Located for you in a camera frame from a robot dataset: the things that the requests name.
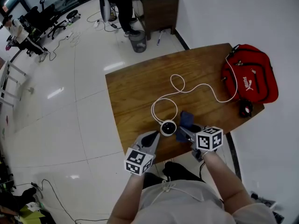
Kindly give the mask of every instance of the desk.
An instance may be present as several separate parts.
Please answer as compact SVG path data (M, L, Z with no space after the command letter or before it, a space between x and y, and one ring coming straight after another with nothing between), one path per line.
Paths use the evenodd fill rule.
M6 61L6 62L4 63L4 65L3 65L3 66L1 67L1 69L0 69L0 94L1 94L1 93L4 93L4 94L6 94L6 95L11 96L12 98L15 98L15 99L17 99L17 100L20 100L20 99L21 99L20 97L17 97L17 96L15 96L15 95L13 95L13 94L7 92L7 91L4 90L4 88L3 88L3 86L4 86L4 82L5 82L6 78L11 79L12 81L18 83L18 81L17 81L15 78L13 78L13 77L11 77L11 76L9 75L9 71L8 71L9 67L14 68L16 71L18 71L18 72L21 73L22 75L26 75L26 73L25 73L24 71L22 71L21 69L19 69L18 67L16 67L16 66L15 66L14 64L12 64L11 62ZM3 98L0 98L0 103L4 103L4 104L9 105L9 106L11 106L11 107L14 106L13 104L11 104L11 103L5 101Z
M174 34L178 0L133 0L133 9L143 26L147 40L150 40L152 31L165 28L171 28L171 34Z
M219 100L229 99L220 74L225 57L231 49L231 45L226 43L185 50L107 74L110 101L124 152L138 135L160 129L160 125L151 116L150 108L162 95L175 92L170 83L172 74L179 74L185 79L186 91L200 83L207 83L213 87ZM182 87L180 78L174 78L173 82L176 87ZM195 123L220 127L224 134L250 119L239 116L237 101L218 103L206 86L168 98L178 106L178 115L174 119L176 124L179 123L179 113L182 110L192 113ZM254 104L252 116L263 109L263 104ZM156 104L155 113L160 119L171 119L175 111L173 103L169 101ZM155 162L187 153L191 150L190 145L191 143L176 142L175 135L161 136Z

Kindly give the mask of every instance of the camera lens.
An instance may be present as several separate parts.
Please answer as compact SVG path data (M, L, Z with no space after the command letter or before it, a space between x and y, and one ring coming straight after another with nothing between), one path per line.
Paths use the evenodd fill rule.
M162 131L165 134L173 134L176 131L176 126L171 122L167 122L162 125Z

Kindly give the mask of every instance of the pen on floor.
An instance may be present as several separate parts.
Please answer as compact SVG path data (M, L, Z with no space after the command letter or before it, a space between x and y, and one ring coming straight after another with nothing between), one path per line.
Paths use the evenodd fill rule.
M161 34L160 34L160 36L159 36L159 40L158 40L157 46L158 46L159 43L160 43L160 40L161 40L161 36L162 36L162 34L163 34L163 31L164 31L164 30L161 31Z

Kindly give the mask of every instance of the white shirt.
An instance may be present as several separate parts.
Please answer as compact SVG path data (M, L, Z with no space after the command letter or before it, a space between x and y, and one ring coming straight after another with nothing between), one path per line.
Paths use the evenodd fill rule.
M22 31L21 31L20 35L17 36L16 40L18 43L22 43L26 39L26 37L29 35L29 33L27 31L25 31L25 29L22 26L22 24L20 23L19 19L13 19L12 22L14 23L14 25L11 24L11 26L9 26L7 29L12 36L14 36L14 35L17 36L18 32L19 32L19 27L21 26Z
M275 224L271 210L262 203L245 206L233 215L225 212L222 201L205 183L177 180L175 188L161 193L162 185L154 185L142 192L139 211L134 224Z

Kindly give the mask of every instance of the puma logo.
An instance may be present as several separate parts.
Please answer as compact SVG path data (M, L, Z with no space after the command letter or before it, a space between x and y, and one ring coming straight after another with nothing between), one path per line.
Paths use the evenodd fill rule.
M249 83L248 83L248 81L247 81L247 77L243 77L243 81L244 81L245 88L247 88L246 91L248 91L248 90L253 90L253 89L251 88L252 80L249 80Z

